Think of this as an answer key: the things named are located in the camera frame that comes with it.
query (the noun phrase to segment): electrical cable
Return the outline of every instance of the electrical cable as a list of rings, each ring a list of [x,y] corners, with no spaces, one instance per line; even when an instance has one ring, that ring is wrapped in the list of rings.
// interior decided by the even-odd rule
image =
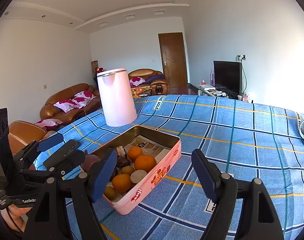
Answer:
[[[21,228],[19,228],[19,226],[14,222],[13,218],[12,218],[11,215],[10,215],[10,212],[9,212],[9,209],[8,209],[8,208],[6,208],[6,212],[8,213],[8,215],[9,215],[9,217],[10,217],[12,223],[14,224],[14,226],[15,226],[22,234],[24,234],[23,231],[21,230]]]
[[[244,73],[244,77],[245,77],[245,89],[243,90],[243,92],[242,92],[242,95],[243,95],[243,93],[245,92],[245,90],[246,90],[246,88],[247,88],[247,86],[248,86],[248,81],[247,81],[247,79],[246,79],[246,74],[245,74],[245,72],[244,72],[244,69],[243,69],[243,65],[242,65],[242,61],[243,61],[243,59],[241,59],[241,67],[242,67],[242,70],[243,70],[243,73]]]

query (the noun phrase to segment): leather armchair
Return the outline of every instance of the leather armchair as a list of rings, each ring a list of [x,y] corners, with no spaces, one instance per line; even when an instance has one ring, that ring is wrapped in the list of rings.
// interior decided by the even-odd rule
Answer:
[[[143,79],[146,79],[147,77],[156,74],[163,74],[163,73],[149,68],[141,68],[130,72],[128,75],[130,80],[134,77],[141,77]],[[167,95],[168,93],[168,84],[165,79],[152,81],[150,87],[152,90],[152,95]]]
[[[75,94],[87,90],[91,92],[96,98],[92,99],[91,102],[81,109],[72,109],[71,111],[65,113],[60,108],[54,106],[58,101],[68,100],[74,97]],[[63,125],[68,125],[75,120],[86,116],[87,114],[93,113],[94,111],[101,108],[101,99],[98,90],[95,90],[93,86],[86,83],[77,84],[75,86],[66,88],[53,96],[51,96],[40,111],[41,119],[59,119],[63,122]]]
[[[9,125],[9,143],[13,155],[29,143],[41,141],[46,132],[36,125],[25,121],[14,121]]]

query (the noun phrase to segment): ceiling molding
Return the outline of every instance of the ceiling molding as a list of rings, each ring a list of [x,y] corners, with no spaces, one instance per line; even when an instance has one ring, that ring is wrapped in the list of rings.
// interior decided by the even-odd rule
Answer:
[[[188,8],[188,4],[153,4],[137,6],[102,15],[77,26],[75,30],[85,33],[94,33],[105,28],[133,21],[160,17],[184,17],[188,13]]]
[[[71,15],[71,14],[68,14],[66,12],[62,12],[62,11],[59,11],[57,9],[53,9],[53,8],[50,8],[50,7],[47,7],[47,6],[35,4],[35,3],[13,1],[10,4],[10,6],[34,8],[34,9],[38,9],[38,10],[42,10],[42,11],[47,11],[47,12],[59,14],[59,15],[62,15],[64,17],[67,17],[67,18],[70,18],[70,19],[74,19],[74,20],[79,21],[79,22],[85,22],[85,20],[83,20],[81,18],[78,18],[74,15]]]
[[[83,19],[47,6],[19,1],[13,1],[1,17],[1,20],[14,19],[50,22],[69,28],[75,28],[85,22]]]
[[[157,3],[157,4],[148,4],[148,5],[140,5],[140,6],[130,7],[130,8],[118,10],[118,11],[115,11],[115,12],[107,13],[107,14],[101,15],[99,17],[93,18],[93,19],[88,20],[85,23],[75,27],[74,29],[77,30],[79,28],[82,28],[83,26],[86,26],[86,25],[90,24],[90,23],[96,22],[98,20],[113,16],[113,15],[116,15],[116,14],[126,13],[126,12],[129,12],[129,11],[134,11],[134,10],[139,10],[139,9],[164,7],[164,6],[189,6],[189,5],[188,4],[174,4],[174,3]]]

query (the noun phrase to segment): recessed light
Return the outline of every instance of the recessed light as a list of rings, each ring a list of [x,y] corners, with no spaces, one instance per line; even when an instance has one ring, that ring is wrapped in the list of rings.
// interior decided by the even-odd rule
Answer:
[[[107,22],[100,22],[100,23],[96,23],[95,25],[100,25],[100,27],[103,27],[105,25],[108,25]]]
[[[154,10],[154,15],[164,14],[165,10]]]
[[[135,18],[135,14],[132,13],[132,14],[128,14],[128,15],[124,15],[125,19],[129,20],[129,19],[133,19]]]

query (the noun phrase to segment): black television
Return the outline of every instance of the black television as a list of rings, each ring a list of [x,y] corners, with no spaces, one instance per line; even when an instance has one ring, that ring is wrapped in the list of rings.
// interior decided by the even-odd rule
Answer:
[[[242,94],[241,62],[214,61],[215,88],[227,94]]]

